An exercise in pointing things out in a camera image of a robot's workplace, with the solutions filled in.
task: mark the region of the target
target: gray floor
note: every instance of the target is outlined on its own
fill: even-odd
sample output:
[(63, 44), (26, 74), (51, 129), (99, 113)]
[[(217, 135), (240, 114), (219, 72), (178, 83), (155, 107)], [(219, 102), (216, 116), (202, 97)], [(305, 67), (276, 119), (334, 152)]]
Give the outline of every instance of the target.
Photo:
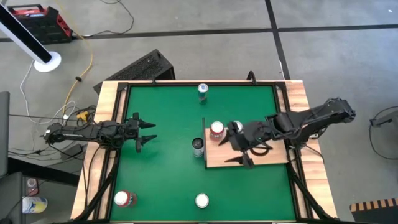
[[(63, 0), (82, 34), (106, 29), (122, 31), (130, 18), (123, 8), (99, 0)], [(194, 29), (270, 27), (264, 1), (251, 0), (124, 0), (135, 18), (130, 32), (159, 32)], [(53, 0), (8, 0), (7, 5), (41, 3), (58, 6)], [(351, 26), (398, 24), (396, 1), (278, 0), (272, 1), (279, 27)], [(292, 79), (304, 80), (312, 106), (329, 97), (340, 96), (357, 111), (351, 124), (331, 126), (320, 140), (325, 156), (338, 216), (353, 220), (349, 204), (398, 196), (398, 163), (372, 152), (368, 124), (379, 110), (397, 104), (397, 29), (332, 32), (281, 33), (285, 57)], [(178, 79), (240, 79), (253, 70), (258, 79), (282, 79), (279, 59), (271, 33), (145, 37), (89, 40), (94, 66), (72, 95), (79, 107), (95, 105), (98, 97), (91, 87), (154, 49), (159, 49), (174, 65)], [(83, 41), (49, 45), (62, 55), (61, 66), (50, 73), (34, 69), (25, 86), (31, 115), (52, 116), (62, 106), (74, 77), (88, 65), (90, 51)], [(0, 43), (0, 90), (11, 92), (11, 113), (26, 114), (19, 85), (31, 63), (14, 43)], [(11, 118), (10, 147), (45, 147), (39, 135), (45, 125), (25, 118)], [(375, 129), (373, 139), (383, 154), (398, 157), (394, 128)], [(42, 165), (56, 163), (59, 154), (21, 159)], [(81, 162), (55, 166), (74, 172)], [(48, 209), (28, 220), (41, 223), (68, 220), (76, 188), (46, 183), (41, 195), (49, 199)], [(54, 209), (62, 205), (62, 210)]]

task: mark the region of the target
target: green mat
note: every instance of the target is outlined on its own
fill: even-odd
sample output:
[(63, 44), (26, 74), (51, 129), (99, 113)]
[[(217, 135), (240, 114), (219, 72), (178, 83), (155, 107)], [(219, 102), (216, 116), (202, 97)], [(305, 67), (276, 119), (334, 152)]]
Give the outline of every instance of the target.
[[(134, 112), (157, 125), (141, 134), (158, 137), (140, 154), (134, 141), (125, 143), (114, 193), (130, 190), (138, 199), (134, 207), (113, 205), (111, 221), (295, 220), (285, 165), (205, 169), (193, 156), (203, 117), (209, 127), (276, 113), (270, 86), (210, 86), (205, 105), (195, 86), (134, 86), (126, 117)], [(209, 196), (205, 209), (195, 205), (199, 193)]]

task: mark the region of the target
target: black chair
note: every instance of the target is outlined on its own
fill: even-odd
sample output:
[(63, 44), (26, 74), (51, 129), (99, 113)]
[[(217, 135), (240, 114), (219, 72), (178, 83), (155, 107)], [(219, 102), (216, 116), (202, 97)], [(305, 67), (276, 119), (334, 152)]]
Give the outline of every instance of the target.
[(25, 192), (23, 176), (77, 186), (79, 176), (42, 167), (8, 157), (10, 93), (0, 92), (0, 220), (3, 223), (24, 223), (22, 198)]

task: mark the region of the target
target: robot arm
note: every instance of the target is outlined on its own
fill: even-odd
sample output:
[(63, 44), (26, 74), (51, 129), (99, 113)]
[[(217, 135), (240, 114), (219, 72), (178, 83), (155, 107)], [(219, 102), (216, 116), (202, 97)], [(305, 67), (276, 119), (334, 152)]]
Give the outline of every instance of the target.
[[(242, 131), (239, 131), (235, 122), (229, 122), (227, 135), (219, 145), (229, 141), (233, 150), (242, 152), (241, 157), (226, 162), (238, 162), (252, 168), (254, 163), (248, 156), (247, 150), (256, 156), (265, 156), (272, 149), (267, 145), (267, 141), (284, 139), (288, 139), (293, 147), (302, 147), (311, 135), (322, 133), (331, 124), (349, 123), (354, 120), (355, 115), (355, 111), (346, 100), (329, 99), (323, 105), (305, 111), (281, 112), (267, 116), (265, 121), (252, 121), (244, 124)], [(265, 151), (258, 153), (253, 150), (254, 148)]]
[(140, 128), (151, 128), (154, 124), (139, 119), (138, 113), (125, 124), (115, 121), (103, 121), (95, 124), (86, 124), (81, 127), (63, 126), (60, 123), (50, 125), (45, 134), (46, 143), (53, 144), (65, 140), (97, 142), (100, 146), (120, 149), (129, 139), (136, 140), (136, 151), (141, 152), (141, 147), (156, 135), (139, 136)]

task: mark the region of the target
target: yellow cable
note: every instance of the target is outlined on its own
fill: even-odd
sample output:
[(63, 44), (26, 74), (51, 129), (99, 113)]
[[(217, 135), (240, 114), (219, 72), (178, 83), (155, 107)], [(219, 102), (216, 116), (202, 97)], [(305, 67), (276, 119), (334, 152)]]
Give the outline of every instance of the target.
[[(61, 9), (62, 15), (63, 15), (63, 16), (66, 16), (66, 17), (68, 18), (68, 21), (70, 21), (70, 22), (72, 23), (72, 26), (73, 26), (73, 27), (71, 27), (71, 28), (72, 28), (73, 32), (74, 32), (77, 36), (79, 36), (79, 37), (85, 42), (85, 44), (87, 44), (87, 47), (89, 48), (89, 50), (90, 50), (90, 52), (91, 52), (90, 64), (87, 66), (86, 70), (84, 70), (84, 72), (83, 72), (82, 74), (79, 75), (80, 78), (83, 78), (83, 76), (87, 74), (87, 72), (90, 70), (91, 66), (93, 65), (93, 58), (94, 58), (93, 49), (91, 48), (90, 43), (89, 43), (83, 36), (81, 36), (81, 35), (79, 34), (79, 32), (77, 31), (77, 26), (76, 26), (76, 24), (74, 23), (72, 17), (69, 15), (69, 13), (68, 13), (66, 10), (63, 9), (62, 4), (61, 4), (58, 0), (55, 0), (55, 3), (57, 3), (58, 7)], [(68, 95), (67, 95), (67, 98), (65, 99), (65, 102), (64, 102), (64, 104), (63, 104), (64, 106), (68, 103), (69, 97), (70, 97), (70, 95), (71, 95), (71, 93), (72, 93), (72, 91), (73, 91), (73, 89), (75, 88), (75, 86), (76, 86), (77, 83), (78, 83), (78, 80), (76, 80), (76, 81), (74, 82), (74, 84), (72, 85), (72, 87), (70, 88), (69, 93), (68, 93)]]

